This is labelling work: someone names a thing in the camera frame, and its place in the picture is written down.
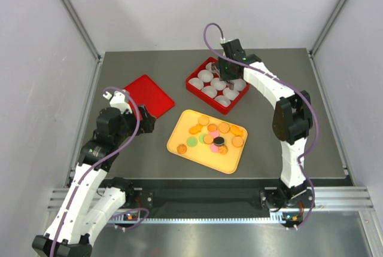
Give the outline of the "small orange flower cookie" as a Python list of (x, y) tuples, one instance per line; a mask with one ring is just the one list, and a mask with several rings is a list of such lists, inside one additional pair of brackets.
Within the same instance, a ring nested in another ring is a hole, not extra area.
[(209, 124), (208, 125), (208, 131), (216, 131), (217, 126), (215, 124)]

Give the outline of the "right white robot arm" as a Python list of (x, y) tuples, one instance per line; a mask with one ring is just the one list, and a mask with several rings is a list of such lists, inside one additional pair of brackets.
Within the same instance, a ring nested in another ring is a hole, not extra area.
[(242, 79), (266, 98), (274, 109), (272, 130), (281, 143), (282, 172), (277, 190), (264, 194), (263, 204), (276, 212), (298, 203), (306, 192), (303, 153), (313, 117), (309, 109), (310, 96), (306, 91), (295, 93), (280, 83), (255, 54), (247, 55), (238, 39), (221, 39), (224, 56), (219, 57), (216, 68), (225, 82)]

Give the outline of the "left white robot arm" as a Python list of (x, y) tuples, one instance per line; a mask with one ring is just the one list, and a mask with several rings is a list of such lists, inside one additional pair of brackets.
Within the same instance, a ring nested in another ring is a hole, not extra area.
[(82, 147), (75, 175), (54, 221), (32, 248), (39, 256), (90, 256), (93, 245), (121, 207), (136, 203), (138, 191), (124, 178), (106, 180), (119, 149), (136, 135), (151, 133), (156, 119), (144, 105), (100, 111), (93, 137)]

